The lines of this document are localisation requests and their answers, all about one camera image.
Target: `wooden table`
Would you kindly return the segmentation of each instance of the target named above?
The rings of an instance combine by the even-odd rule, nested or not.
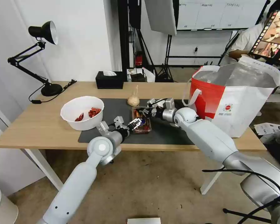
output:
[[[65,86],[67,82],[55,82]],[[80,131],[72,129],[60,117],[62,106],[80,96],[126,99],[138,85],[140,99],[174,98],[181,99],[185,83],[131,83],[125,82],[122,90],[98,90],[95,82],[77,82],[56,99],[31,104],[0,136],[0,148],[20,148],[27,151],[35,163],[46,174],[54,186],[60,190],[63,183],[42,156],[39,149],[86,150],[87,143],[79,143]],[[48,97],[39,96],[40,100]],[[250,128],[240,138],[234,139],[239,151],[259,152],[266,150]],[[130,151],[198,151],[195,145],[150,145],[121,144],[122,150]],[[216,175],[204,183],[202,193],[206,193],[215,181]]]

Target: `lamp arm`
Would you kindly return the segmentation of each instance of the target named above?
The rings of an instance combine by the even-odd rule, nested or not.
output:
[[[42,78],[41,76],[29,71],[28,69],[26,69],[26,68],[24,68],[23,66],[20,65],[20,62],[26,60],[27,58],[30,58],[31,56],[37,54],[38,52],[44,50],[45,49],[45,44],[46,44],[46,42],[39,41],[35,45],[33,45],[33,46],[29,47],[28,49],[22,51],[21,53],[17,54],[16,56],[9,58],[7,61],[12,66],[22,70],[23,72],[27,73],[28,75],[32,76],[33,78],[37,79],[38,81],[42,82],[43,84],[48,85],[48,84],[50,84],[48,79]],[[37,46],[39,46],[40,49],[38,49],[37,51],[35,51],[31,54],[23,55],[27,51],[29,51],[29,50],[37,47]]]

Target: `white bowl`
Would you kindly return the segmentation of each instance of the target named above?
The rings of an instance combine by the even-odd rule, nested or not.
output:
[[[92,107],[99,108],[101,111],[90,118],[88,112]],[[63,105],[60,111],[60,116],[67,121],[69,125],[78,131],[86,131],[95,128],[103,119],[104,102],[94,96],[82,96]],[[84,113],[82,121],[75,121],[80,114]]]

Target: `garlic bulb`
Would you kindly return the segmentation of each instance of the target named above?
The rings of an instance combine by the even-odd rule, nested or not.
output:
[[[128,104],[130,106],[138,106],[140,103],[139,97],[137,96],[138,93],[138,85],[136,87],[136,92],[133,92],[133,94],[128,98]]]

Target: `plastic container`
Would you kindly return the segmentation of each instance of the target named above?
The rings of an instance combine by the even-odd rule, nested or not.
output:
[[[92,107],[101,109],[93,118],[88,116]],[[103,119],[104,102],[95,96],[82,96],[63,105],[60,116],[75,130],[86,131],[96,127]],[[80,114],[84,113],[82,121],[75,121]]]
[[[142,124],[134,130],[134,133],[138,134],[146,134],[149,133],[152,130],[152,125],[149,118],[145,118],[141,113],[139,113],[139,110],[142,110],[143,107],[133,107],[132,108],[132,119],[140,118],[142,120]]]
[[[0,224],[14,224],[18,218],[19,209],[0,191]]]

